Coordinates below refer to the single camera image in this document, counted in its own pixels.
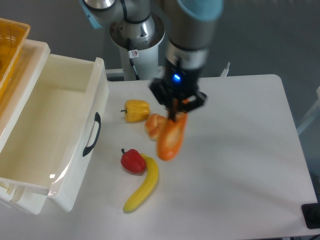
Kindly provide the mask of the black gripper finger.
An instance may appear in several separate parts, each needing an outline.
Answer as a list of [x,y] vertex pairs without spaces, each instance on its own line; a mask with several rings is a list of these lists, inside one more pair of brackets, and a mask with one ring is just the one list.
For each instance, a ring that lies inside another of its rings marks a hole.
[[185,106],[186,104],[183,100],[177,100],[177,104],[176,104],[177,114],[186,113]]
[[172,100],[172,105],[171,105],[170,109],[168,110],[168,119],[172,120],[173,122],[176,121],[177,108],[178,108],[178,100],[176,98],[174,98]]

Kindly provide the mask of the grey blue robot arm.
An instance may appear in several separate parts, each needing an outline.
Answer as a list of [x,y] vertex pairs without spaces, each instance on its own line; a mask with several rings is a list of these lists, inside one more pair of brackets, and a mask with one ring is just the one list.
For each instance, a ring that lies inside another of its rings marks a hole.
[[109,28],[118,47],[126,81],[151,80],[151,92],[176,120],[203,106],[199,75],[207,62],[209,45],[222,14],[221,0],[159,0],[171,30],[151,10],[149,0],[82,0],[94,29]]

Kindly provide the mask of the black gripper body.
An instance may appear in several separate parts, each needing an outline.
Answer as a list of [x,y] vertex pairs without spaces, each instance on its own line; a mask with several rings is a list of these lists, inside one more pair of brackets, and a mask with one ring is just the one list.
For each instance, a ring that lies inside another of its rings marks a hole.
[[149,88],[159,104],[168,110],[173,99],[177,99],[184,101],[185,111],[189,112],[203,106],[207,100],[207,95],[201,92],[198,86],[202,68],[184,68],[180,59],[177,63],[178,65],[175,65],[166,59],[163,77],[154,78]]

